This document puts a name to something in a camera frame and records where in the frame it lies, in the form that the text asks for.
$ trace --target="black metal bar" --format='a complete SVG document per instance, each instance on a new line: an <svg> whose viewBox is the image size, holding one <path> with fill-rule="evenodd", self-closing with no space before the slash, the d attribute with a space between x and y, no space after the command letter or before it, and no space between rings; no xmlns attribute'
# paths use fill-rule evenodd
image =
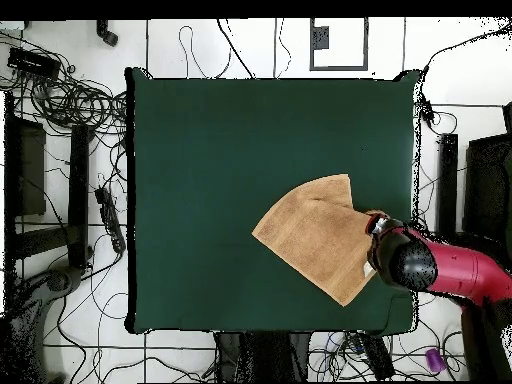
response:
<svg viewBox="0 0 512 384"><path fill-rule="evenodd" d="M66 246L66 235L64 232L67 233L70 245L76 244L81 239L82 229L78 226L64 226L64 230L62 227L44 228L16 234L16 258L24 259L38 253Z"/></svg>
<svg viewBox="0 0 512 384"><path fill-rule="evenodd" d="M87 265L87 224L89 201L89 140L91 129L87 125L76 125L71 131L71 154L69 158L69 205L68 222L79 228L78 239L70 241L69 265L85 269Z"/></svg>
<svg viewBox="0 0 512 384"><path fill-rule="evenodd" d="M503 106L503 118L505 119L507 134L512 134L512 102Z"/></svg>
<svg viewBox="0 0 512 384"><path fill-rule="evenodd" d="M443 134L439 141L439 180L437 182L436 231L453 237L457 209L457 134Z"/></svg>

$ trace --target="black border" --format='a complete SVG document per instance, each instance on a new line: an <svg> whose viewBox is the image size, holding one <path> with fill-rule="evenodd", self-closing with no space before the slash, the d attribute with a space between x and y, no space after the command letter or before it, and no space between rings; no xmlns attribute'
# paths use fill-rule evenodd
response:
<svg viewBox="0 0 512 384"><path fill-rule="evenodd" d="M19 127L14 115L14 95L5 92L4 104L4 311L10 309L16 289L16 205L21 176Z"/></svg>

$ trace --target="power strip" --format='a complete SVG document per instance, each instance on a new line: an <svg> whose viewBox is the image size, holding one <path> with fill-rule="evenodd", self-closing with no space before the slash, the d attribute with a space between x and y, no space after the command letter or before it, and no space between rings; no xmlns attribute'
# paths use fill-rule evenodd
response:
<svg viewBox="0 0 512 384"><path fill-rule="evenodd" d="M114 252L123 253L126 250L126 243L124 241L121 226L117 219L117 211L112 201L112 196L105 188L98 188L94 191L96 200L100 207L100 215L107 233L112 239L112 247Z"/></svg>

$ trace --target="black device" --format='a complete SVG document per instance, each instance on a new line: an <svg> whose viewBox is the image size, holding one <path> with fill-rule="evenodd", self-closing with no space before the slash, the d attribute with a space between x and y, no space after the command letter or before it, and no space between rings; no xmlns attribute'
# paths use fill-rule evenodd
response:
<svg viewBox="0 0 512 384"><path fill-rule="evenodd" d="M17 47L11 47L9 52L9 68L57 81L60 69L58 60Z"/></svg>
<svg viewBox="0 0 512 384"><path fill-rule="evenodd" d="M114 47L119 37L108 30L108 21L96 21L96 34L110 47Z"/></svg>
<svg viewBox="0 0 512 384"><path fill-rule="evenodd" d="M107 233L112 240L112 247L116 253L123 253L126 250L126 243L124 241L121 226L117 219L117 211L112 201L112 196L104 187L98 188L94 191L96 200L100 207L100 215Z"/></svg>
<svg viewBox="0 0 512 384"><path fill-rule="evenodd" d="M69 160L69 205L68 223L62 227L11 233L8 220L17 215L20 199L20 182L25 182L44 196L44 181L32 181L23 174L20 146L23 120L6 116L7 137L5 139L5 199L6 199L6 255L14 260L24 259L61 246L68 247L69 265L85 270L88 255L88 192L89 192L89 141L92 130L85 126L73 127Z"/></svg>
<svg viewBox="0 0 512 384"><path fill-rule="evenodd" d="M494 240L512 259L512 134L471 141L466 160L462 229Z"/></svg>
<svg viewBox="0 0 512 384"><path fill-rule="evenodd" d="M455 234L457 209L457 134L442 134L439 139L439 165L436 202L436 232L447 238Z"/></svg>
<svg viewBox="0 0 512 384"><path fill-rule="evenodd" d="M37 187L44 186L46 133L42 124L17 117L13 119L16 121L13 136L19 140L18 149L13 153L15 153L16 163L22 168L22 178L17 185L15 214L16 216L42 215L46 211L46 199L44 193Z"/></svg>
<svg viewBox="0 0 512 384"><path fill-rule="evenodd" d="M512 134L512 102L503 106L503 119L505 120L507 134Z"/></svg>
<svg viewBox="0 0 512 384"><path fill-rule="evenodd" d="M305 382L311 333L258 331L214 333L218 349L215 372L219 383Z"/></svg>
<svg viewBox="0 0 512 384"><path fill-rule="evenodd" d="M382 337L373 337L365 333L358 333L357 336L361 340L368 360L368 366L375 375L375 378L381 381L395 375L393 361L386 349L384 339Z"/></svg>

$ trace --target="floor tile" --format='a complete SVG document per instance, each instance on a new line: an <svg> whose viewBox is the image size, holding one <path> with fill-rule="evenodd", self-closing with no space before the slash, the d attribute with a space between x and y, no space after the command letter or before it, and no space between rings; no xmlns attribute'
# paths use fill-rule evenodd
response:
<svg viewBox="0 0 512 384"><path fill-rule="evenodd" d="M69 383L83 360L83 353L70 347L45 347L44 355L49 375L64 373ZM132 365L142 361L143 350L138 349L102 349L101 356L96 349L86 349L86 361L73 380L73 384L137 384L144 381L143 364L125 369L114 367Z"/></svg>
<svg viewBox="0 0 512 384"><path fill-rule="evenodd" d="M201 376L213 363L215 352L207 351L181 351L181 350L156 350L148 349L148 357L155 357L164 364L184 370L189 373L196 373ZM146 381L148 383L188 383L194 381L177 370L166 368L160 362L149 359L146 365Z"/></svg>

